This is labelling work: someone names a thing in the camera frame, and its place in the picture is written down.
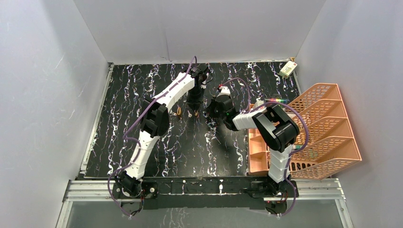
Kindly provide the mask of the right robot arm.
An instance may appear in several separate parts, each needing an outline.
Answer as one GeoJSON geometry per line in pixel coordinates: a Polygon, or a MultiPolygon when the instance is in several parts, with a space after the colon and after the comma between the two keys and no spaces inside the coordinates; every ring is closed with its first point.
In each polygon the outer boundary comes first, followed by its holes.
{"type": "Polygon", "coordinates": [[[290,182],[289,161],[300,133],[298,125],[283,110],[283,104],[268,102],[239,112],[230,95],[221,93],[212,98],[208,114],[222,119],[232,131],[248,131],[249,175],[266,177],[252,182],[250,190],[281,196],[290,182]]]}

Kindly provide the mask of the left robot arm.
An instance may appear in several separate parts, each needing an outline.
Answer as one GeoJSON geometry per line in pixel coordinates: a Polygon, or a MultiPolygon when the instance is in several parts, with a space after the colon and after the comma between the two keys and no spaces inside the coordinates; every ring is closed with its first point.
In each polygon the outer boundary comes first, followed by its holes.
{"type": "Polygon", "coordinates": [[[142,178],[151,152],[170,127],[169,112],[184,95],[186,103],[194,112],[203,103],[204,90],[210,75],[207,65],[189,67],[178,76],[158,95],[144,100],[145,108],[135,121],[140,125],[139,137],[134,139],[136,146],[127,166],[114,179],[118,189],[127,197],[136,198],[142,192],[142,178]]]}

